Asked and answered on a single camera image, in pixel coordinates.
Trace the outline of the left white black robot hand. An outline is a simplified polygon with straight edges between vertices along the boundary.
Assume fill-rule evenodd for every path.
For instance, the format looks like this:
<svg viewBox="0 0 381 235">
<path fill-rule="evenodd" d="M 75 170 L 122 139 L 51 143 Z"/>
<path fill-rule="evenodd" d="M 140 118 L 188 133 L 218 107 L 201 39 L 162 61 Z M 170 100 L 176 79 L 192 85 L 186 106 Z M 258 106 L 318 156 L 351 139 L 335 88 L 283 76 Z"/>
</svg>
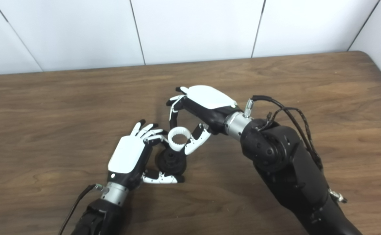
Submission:
<svg viewBox="0 0 381 235">
<path fill-rule="evenodd" d="M 146 168 L 153 147 L 159 143 L 168 146 L 168 140 L 165 137 L 168 132 L 159 129 L 157 123 L 148 125 L 145 123 L 146 121 L 141 119 L 134 125 L 129 135 L 119 140 L 108 163 L 107 181 L 117 183 L 131 191 L 137 189 L 142 183 L 184 183 L 184 176 Z"/>
</svg>

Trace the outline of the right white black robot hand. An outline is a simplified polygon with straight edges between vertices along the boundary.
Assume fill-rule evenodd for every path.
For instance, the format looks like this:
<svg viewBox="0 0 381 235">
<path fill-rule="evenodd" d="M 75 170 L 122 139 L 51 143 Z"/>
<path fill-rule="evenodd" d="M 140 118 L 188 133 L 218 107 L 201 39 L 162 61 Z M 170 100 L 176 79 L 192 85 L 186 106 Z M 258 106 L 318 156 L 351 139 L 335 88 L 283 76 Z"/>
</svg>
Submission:
<svg viewBox="0 0 381 235">
<path fill-rule="evenodd" d="M 228 135 L 231 119 L 242 113 L 235 100 L 211 86 L 180 86 L 176 91 L 181 95 L 166 102 L 170 107 L 168 142 L 171 150 L 185 156 L 202 146 L 211 135 Z M 201 121 L 193 132 L 178 126 L 177 117 L 181 110 Z"/>
</svg>

